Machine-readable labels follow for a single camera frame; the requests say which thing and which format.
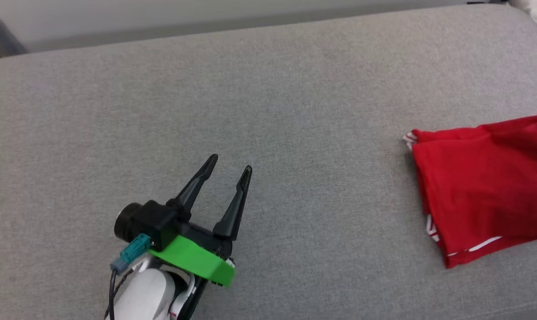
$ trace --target green plastic part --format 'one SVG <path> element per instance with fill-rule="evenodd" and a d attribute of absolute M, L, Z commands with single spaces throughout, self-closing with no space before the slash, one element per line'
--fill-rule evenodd
<path fill-rule="evenodd" d="M 211 282 L 229 287 L 235 268 L 186 237 L 177 236 L 161 252 L 149 250 L 154 257 Z"/>

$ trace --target folded red cloth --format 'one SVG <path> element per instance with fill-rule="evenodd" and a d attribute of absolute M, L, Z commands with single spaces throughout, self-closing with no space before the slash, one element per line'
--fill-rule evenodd
<path fill-rule="evenodd" d="M 537 239 L 537 116 L 405 139 L 447 268 Z"/>

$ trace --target cable connector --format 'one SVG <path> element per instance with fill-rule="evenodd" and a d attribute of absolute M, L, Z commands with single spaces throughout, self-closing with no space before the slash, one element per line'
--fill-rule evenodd
<path fill-rule="evenodd" d="M 128 269 L 128 266 L 134 260 L 150 249 L 151 243 L 152 241 L 148 235 L 140 233 L 120 252 L 120 258 L 117 258 L 110 264 L 110 269 L 116 271 L 117 275 L 120 275 Z"/>

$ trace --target gray cushion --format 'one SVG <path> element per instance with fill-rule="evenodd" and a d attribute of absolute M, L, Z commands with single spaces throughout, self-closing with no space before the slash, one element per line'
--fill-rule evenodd
<path fill-rule="evenodd" d="M 537 114 L 537 26 L 459 6 L 0 60 L 0 318 L 94 319 L 126 204 L 254 173 L 195 319 L 537 318 L 537 241 L 446 270 L 401 136 Z"/>

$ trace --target robotic arm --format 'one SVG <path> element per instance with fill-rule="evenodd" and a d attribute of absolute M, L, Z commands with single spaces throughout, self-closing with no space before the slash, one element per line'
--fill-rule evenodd
<path fill-rule="evenodd" d="M 231 204 L 212 231 L 189 222 L 193 203 L 217 159 L 217 154 L 211 155 L 165 205 L 150 200 L 144 205 L 129 204 L 120 212 L 114 234 L 130 244 L 111 264 L 107 320 L 189 320 L 208 282 L 230 285 L 235 271 L 232 242 L 239 231 L 252 168 L 245 168 Z M 143 259 L 115 288 L 116 275 L 142 253 Z M 114 295 L 132 273 L 135 278 L 115 306 Z"/>

